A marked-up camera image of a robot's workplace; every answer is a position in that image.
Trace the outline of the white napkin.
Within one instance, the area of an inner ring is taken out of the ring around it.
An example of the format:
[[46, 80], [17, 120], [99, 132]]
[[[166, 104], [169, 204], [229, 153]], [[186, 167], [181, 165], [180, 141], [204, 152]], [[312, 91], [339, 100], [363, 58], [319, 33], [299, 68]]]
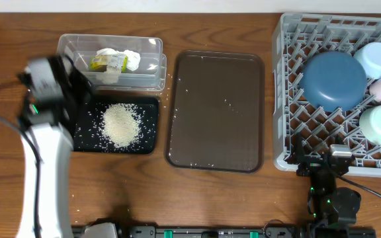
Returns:
[[103, 75], [97, 77], [99, 81], [107, 85], [117, 83], [119, 75], [127, 70], [131, 72], [137, 70], [141, 60], [140, 54], [137, 52], [131, 50], [121, 52], [112, 48], [97, 51], [97, 56], [106, 57], [108, 61], [115, 60], [105, 66]]

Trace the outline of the dark blue plate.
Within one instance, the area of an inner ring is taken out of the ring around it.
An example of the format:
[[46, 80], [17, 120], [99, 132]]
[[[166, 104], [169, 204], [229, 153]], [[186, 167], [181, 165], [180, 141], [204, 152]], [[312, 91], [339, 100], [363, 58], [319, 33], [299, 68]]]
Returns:
[[364, 98], [367, 76], [362, 65], [343, 52], [323, 52], [311, 59], [302, 71], [298, 86], [304, 98], [315, 108], [326, 112], [337, 108], [355, 108]]

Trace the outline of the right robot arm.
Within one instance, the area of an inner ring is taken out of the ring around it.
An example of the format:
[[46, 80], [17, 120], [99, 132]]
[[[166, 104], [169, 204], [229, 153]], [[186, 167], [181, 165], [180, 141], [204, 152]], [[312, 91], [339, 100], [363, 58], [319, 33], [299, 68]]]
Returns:
[[307, 207], [314, 220], [300, 228], [299, 237], [349, 237], [349, 227], [356, 223], [360, 194], [338, 187], [336, 178], [349, 172], [355, 156], [347, 145], [332, 144], [319, 157], [308, 155], [301, 134], [296, 134], [292, 155], [286, 160], [297, 165], [299, 177], [310, 178]]

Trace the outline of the yellow snack wrapper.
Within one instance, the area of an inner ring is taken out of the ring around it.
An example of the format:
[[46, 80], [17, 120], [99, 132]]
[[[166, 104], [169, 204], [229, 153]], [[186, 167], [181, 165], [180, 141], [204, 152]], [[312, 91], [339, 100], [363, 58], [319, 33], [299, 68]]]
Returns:
[[101, 72], [125, 72], [128, 56], [115, 54], [109, 56], [95, 56], [91, 59], [90, 70]]

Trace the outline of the light blue bowl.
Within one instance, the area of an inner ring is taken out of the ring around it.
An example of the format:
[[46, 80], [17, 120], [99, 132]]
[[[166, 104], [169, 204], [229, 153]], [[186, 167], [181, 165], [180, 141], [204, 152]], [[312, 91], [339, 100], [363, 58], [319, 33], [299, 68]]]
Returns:
[[368, 78], [381, 78], [381, 42], [363, 46], [355, 52], [354, 58], [362, 65]]

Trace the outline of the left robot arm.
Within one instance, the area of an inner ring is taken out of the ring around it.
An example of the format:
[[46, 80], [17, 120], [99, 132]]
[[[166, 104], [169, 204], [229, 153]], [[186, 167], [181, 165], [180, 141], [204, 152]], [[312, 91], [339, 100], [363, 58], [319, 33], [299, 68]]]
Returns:
[[25, 170], [17, 237], [72, 237], [69, 164], [93, 85], [64, 54], [30, 60], [18, 78], [26, 94], [18, 117]]

